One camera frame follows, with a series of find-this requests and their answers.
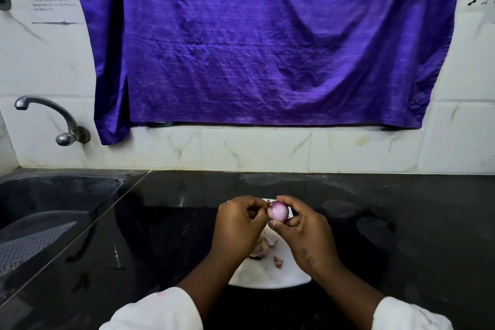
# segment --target person's right hand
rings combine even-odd
[[[299,213],[285,224],[269,221],[268,225],[290,246],[301,270],[319,281],[329,270],[342,268],[327,219],[294,197],[277,196],[277,201]]]

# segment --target forearm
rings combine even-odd
[[[186,291],[204,321],[238,264],[210,252],[177,287]]]
[[[315,279],[359,330],[370,330],[373,314],[385,297],[344,266]]]

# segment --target faucet spout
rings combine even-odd
[[[72,145],[74,141],[79,141],[83,144],[90,141],[90,132],[86,128],[77,125],[77,121],[74,119],[71,113],[54,101],[50,101],[49,99],[39,97],[37,95],[23,95],[22,97],[17,98],[16,102],[14,103],[14,107],[17,110],[27,110],[31,103],[39,103],[40,105],[47,106],[57,111],[65,119],[69,132],[61,133],[59,136],[57,136],[57,138],[55,139],[57,141],[57,144],[61,146],[68,146]]]

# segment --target person's left hand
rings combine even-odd
[[[253,251],[268,222],[268,206],[266,201],[252,196],[236,197],[221,204],[210,253],[236,266],[240,265]]]

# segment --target white plate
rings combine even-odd
[[[291,208],[288,209],[288,216],[292,217]],[[261,260],[246,258],[230,279],[230,285],[267,290],[294,287],[311,281],[311,277],[295,263],[291,249],[278,233],[266,225],[261,235],[269,237],[277,244]],[[284,261],[281,269],[275,267],[274,256]]]

